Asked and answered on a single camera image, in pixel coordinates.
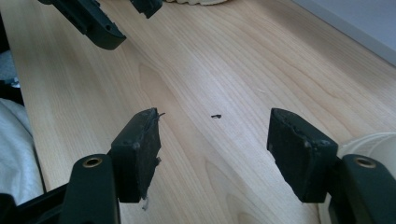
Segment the gray surface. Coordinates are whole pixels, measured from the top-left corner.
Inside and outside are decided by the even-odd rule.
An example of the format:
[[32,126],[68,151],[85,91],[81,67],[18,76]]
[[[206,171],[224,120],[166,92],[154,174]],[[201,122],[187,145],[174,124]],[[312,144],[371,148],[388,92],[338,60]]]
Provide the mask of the gray surface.
[[396,0],[293,0],[396,65]]
[[0,80],[8,80],[17,76],[11,51],[0,54]]

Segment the wood grain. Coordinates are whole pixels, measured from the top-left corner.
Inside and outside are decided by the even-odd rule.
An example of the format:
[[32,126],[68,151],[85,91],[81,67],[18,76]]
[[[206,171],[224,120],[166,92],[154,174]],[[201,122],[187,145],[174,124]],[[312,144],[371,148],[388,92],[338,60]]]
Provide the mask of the wood grain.
[[149,20],[127,0],[101,4],[127,36],[113,51],[53,6],[0,9],[48,189],[106,153],[133,114],[166,113],[148,211],[124,204],[123,223],[318,223],[266,151],[270,109],[339,143],[396,128],[395,67],[291,1],[164,3]]

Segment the light wood surface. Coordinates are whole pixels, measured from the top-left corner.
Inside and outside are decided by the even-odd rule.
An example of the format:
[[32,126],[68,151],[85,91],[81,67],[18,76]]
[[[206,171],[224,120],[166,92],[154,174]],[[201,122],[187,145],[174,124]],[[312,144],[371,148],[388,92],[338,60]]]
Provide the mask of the light wood surface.
[[266,150],[270,109],[339,143],[396,128],[395,67],[288,0],[164,4],[150,20],[101,1],[127,36],[113,51],[53,6],[0,3],[48,189],[133,114],[166,113],[148,211],[124,204],[123,223],[318,223]]

